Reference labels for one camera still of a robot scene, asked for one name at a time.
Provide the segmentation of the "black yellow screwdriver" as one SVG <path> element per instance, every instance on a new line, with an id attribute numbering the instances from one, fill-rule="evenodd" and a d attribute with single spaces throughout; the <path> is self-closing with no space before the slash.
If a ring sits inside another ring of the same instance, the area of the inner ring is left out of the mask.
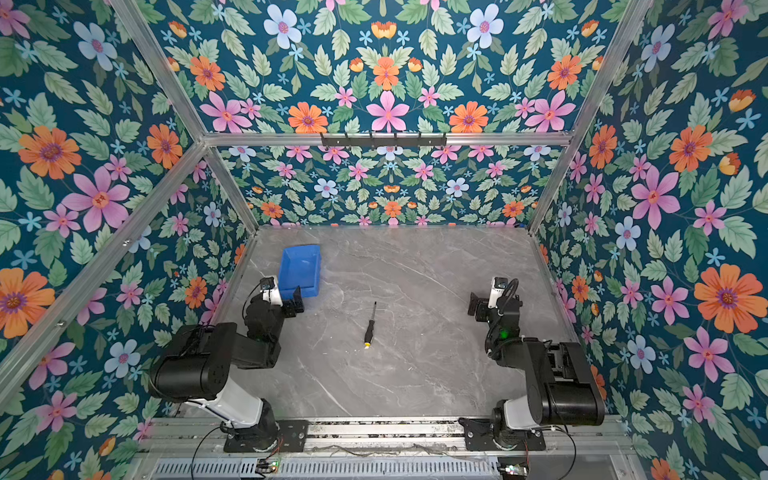
<path id="1" fill-rule="evenodd" d="M 373 303 L 371 317 L 370 317 L 370 319 L 368 321 L 367 329 L 366 329 L 366 332 L 364 334 L 364 348 L 365 349 L 369 349 L 371 347 L 371 344 L 372 344 L 372 341 L 373 341 L 374 331 L 375 331 L 375 323 L 376 323 L 375 317 L 376 317 L 376 312 L 377 312 L 377 306 L 378 306 L 378 302 L 375 301 Z"/>

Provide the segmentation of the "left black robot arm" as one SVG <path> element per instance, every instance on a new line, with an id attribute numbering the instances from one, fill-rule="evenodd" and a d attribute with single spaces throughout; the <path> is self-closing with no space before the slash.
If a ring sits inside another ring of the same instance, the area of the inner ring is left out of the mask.
<path id="1" fill-rule="evenodd" d="M 247 392 L 230 374 L 233 368 L 274 368 L 284 321 L 303 311 L 299 287 L 286 300 L 278 289 L 262 288 L 245 309 L 245 335 L 233 322 L 180 328 L 150 371 L 151 395 L 217 417 L 226 453 L 303 451 L 309 422 L 278 421 L 268 400 Z"/>

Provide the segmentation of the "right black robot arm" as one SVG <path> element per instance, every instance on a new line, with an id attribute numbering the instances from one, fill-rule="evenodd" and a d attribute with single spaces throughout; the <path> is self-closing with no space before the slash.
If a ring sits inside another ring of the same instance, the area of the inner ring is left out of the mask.
<path id="1" fill-rule="evenodd" d="M 566 431 L 604 422 L 605 401 L 580 343 L 522 335 L 522 306 L 515 293 L 470 295 L 468 314 L 488 326 L 487 357 L 521 371 L 525 390 L 516 399 L 498 401 L 489 418 L 459 419 L 469 451 L 541 451 L 546 428 Z"/>

